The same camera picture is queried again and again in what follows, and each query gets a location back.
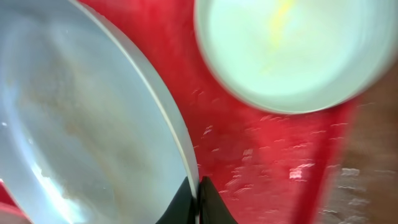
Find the teal round plate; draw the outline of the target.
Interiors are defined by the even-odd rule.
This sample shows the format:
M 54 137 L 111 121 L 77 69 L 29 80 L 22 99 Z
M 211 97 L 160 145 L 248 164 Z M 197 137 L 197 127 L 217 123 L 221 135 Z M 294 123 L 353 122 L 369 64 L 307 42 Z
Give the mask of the teal round plate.
M 1 178 L 32 223 L 156 223 L 198 169 L 139 48 L 78 1 L 1 1 Z
M 193 21 L 215 80 L 273 113 L 341 104 L 397 57 L 397 0 L 195 1 Z

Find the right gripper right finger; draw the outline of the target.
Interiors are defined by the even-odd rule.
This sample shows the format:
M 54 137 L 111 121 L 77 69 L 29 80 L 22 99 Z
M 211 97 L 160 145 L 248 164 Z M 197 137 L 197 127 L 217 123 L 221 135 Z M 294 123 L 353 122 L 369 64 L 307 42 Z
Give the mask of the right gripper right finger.
M 200 182 L 200 224 L 238 224 L 209 177 Z

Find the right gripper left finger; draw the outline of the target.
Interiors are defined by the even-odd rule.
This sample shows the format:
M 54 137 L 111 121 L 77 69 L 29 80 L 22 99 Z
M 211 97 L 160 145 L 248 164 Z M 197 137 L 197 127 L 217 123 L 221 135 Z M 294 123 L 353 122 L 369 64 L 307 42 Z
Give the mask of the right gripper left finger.
M 186 177 L 156 224 L 196 224 L 196 208 Z

